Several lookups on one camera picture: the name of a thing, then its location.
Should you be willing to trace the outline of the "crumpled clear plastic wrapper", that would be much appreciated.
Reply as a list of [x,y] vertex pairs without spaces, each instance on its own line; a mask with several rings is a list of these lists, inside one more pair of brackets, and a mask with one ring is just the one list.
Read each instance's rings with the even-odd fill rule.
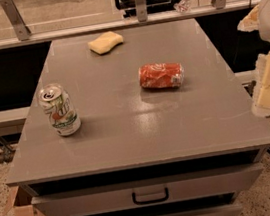
[[179,13],[186,13],[191,10],[191,0],[180,0],[174,5],[174,8]]

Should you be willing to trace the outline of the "grey drawer cabinet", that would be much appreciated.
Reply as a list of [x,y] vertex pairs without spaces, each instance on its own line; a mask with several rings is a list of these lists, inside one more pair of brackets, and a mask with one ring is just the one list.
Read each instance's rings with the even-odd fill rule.
[[[54,41],[41,83],[68,90],[80,129],[61,137],[32,105],[8,185],[46,216],[238,216],[270,148],[270,124],[195,20],[132,28],[107,55]],[[177,88],[147,89],[139,68],[180,63]],[[135,205],[169,190],[166,202]]]

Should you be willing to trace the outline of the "red coke can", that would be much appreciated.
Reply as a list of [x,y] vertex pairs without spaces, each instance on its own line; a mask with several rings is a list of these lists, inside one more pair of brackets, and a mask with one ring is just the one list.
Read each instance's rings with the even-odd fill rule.
[[142,88],[178,88],[183,83],[183,67],[180,63],[148,63],[142,65],[138,71]]

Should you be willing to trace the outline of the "yellow sponge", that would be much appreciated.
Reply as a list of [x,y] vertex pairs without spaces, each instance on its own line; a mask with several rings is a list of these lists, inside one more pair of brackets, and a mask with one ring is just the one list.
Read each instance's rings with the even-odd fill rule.
[[104,34],[99,35],[98,38],[88,43],[88,47],[95,53],[106,54],[107,52],[114,49],[115,46],[124,42],[124,38],[121,34],[108,31]]

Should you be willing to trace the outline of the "7up soda can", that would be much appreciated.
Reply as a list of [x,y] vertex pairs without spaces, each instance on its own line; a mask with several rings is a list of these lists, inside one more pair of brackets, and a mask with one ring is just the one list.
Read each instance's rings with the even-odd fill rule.
[[67,91],[60,84],[44,86],[38,94],[39,105],[49,124],[60,136],[69,136],[78,131],[81,122]]

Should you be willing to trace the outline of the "metal railing post left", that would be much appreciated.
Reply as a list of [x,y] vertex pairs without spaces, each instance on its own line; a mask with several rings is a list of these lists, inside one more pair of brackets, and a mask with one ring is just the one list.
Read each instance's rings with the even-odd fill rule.
[[0,5],[4,10],[4,13],[6,13],[7,18],[11,22],[14,32],[16,33],[16,37],[21,41],[28,40],[31,36],[31,31],[29,30],[27,25],[25,25],[25,22],[21,17],[18,8],[14,4],[14,1],[0,0]]

